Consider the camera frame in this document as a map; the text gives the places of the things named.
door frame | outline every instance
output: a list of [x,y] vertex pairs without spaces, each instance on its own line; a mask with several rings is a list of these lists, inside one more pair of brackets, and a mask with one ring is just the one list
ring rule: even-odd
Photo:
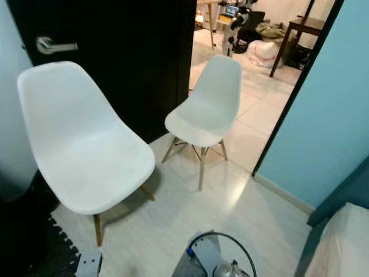
[[266,142],[263,151],[260,154],[260,157],[253,169],[253,172],[251,173],[251,176],[254,177],[256,172],[259,170],[266,154],[268,153],[268,150],[271,146],[271,144],[273,143],[274,139],[276,138],[276,135],[279,131],[279,129],[281,128],[281,125],[283,124],[283,121],[285,120],[293,102],[295,101],[303,83],[305,82],[305,79],[307,77],[307,75],[310,72],[310,69],[312,67],[312,65],[314,64],[317,56],[320,53],[320,50],[322,49],[322,46],[326,40],[326,38],[328,37],[329,31],[331,30],[334,21],[336,20],[340,9],[342,7],[342,4],[344,3],[344,0],[336,0],[332,6],[332,9],[329,12],[328,18],[325,21],[324,27],[322,29],[321,34],[319,35],[317,42],[315,43],[315,46],[312,50],[312,56],[311,59],[309,60],[308,64],[304,67],[304,69],[302,70],[300,77],[295,85],[295,87],[293,88],[293,91],[290,95],[290,97],[287,100],[286,105],[283,108],[283,111],[281,113],[281,115],[279,116],[279,119],[276,123],[276,125],[274,126],[274,129],[272,131],[272,133],[270,134],[268,141]]

blue wall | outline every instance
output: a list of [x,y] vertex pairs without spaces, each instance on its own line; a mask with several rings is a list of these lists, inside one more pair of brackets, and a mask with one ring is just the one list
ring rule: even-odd
[[258,171],[313,207],[369,154],[368,11],[344,2]]
[[6,1],[0,0],[0,197],[6,200],[24,193],[37,169],[17,90],[19,73],[30,67]]

bed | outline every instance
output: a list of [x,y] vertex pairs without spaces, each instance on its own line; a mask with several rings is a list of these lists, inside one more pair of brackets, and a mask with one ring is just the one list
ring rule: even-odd
[[369,276],[369,158],[311,214],[295,276]]
[[369,210],[346,203],[327,223],[305,276],[368,276],[368,259]]

desk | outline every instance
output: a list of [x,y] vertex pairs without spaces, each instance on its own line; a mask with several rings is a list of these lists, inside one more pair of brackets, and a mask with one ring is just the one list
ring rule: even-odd
[[279,49],[276,61],[274,62],[274,65],[272,67],[272,71],[270,72],[269,77],[274,76],[274,72],[276,71],[278,62],[279,62],[279,60],[282,56],[282,53],[284,51],[284,47],[287,44],[289,34],[291,33],[292,30],[297,30],[297,32],[298,32],[298,34],[296,36],[296,42],[295,42],[295,45],[293,47],[293,48],[295,48],[296,45],[299,42],[299,39],[300,39],[302,33],[309,33],[309,34],[314,35],[314,36],[319,36],[322,29],[323,29],[324,24],[325,24],[325,21],[310,18],[310,17],[299,17],[295,20],[290,21],[288,29],[286,31],[286,35],[284,36],[281,48]]
[[212,49],[214,49],[214,39],[213,39],[213,13],[212,13],[212,4],[218,3],[219,0],[197,0],[197,4],[208,4],[209,11],[209,30],[210,30],[210,39],[212,40]]

black door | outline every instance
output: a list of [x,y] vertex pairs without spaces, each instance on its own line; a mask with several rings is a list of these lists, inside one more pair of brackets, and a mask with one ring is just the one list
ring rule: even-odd
[[[196,0],[8,0],[34,65],[79,63],[114,110],[146,142],[187,95]],[[46,55],[36,39],[75,43]]]

